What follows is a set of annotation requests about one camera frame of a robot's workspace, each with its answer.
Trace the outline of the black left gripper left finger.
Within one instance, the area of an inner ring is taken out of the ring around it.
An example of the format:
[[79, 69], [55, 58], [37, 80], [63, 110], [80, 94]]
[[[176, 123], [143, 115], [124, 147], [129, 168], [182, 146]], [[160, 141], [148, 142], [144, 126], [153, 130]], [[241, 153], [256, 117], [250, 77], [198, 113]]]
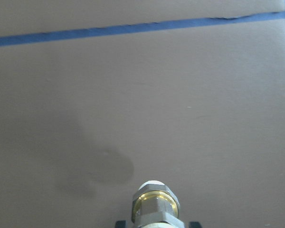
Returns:
[[126, 220], [118, 220], [115, 223], [115, 228], [128, 228]]

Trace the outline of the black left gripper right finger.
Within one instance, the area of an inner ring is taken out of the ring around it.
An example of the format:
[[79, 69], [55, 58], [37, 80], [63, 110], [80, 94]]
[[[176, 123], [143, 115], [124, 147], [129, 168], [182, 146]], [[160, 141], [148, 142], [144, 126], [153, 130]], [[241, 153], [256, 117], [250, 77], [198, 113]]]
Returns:
[[201, 224], [198, 221], [189, 222], [189, 228], [201, 228]]

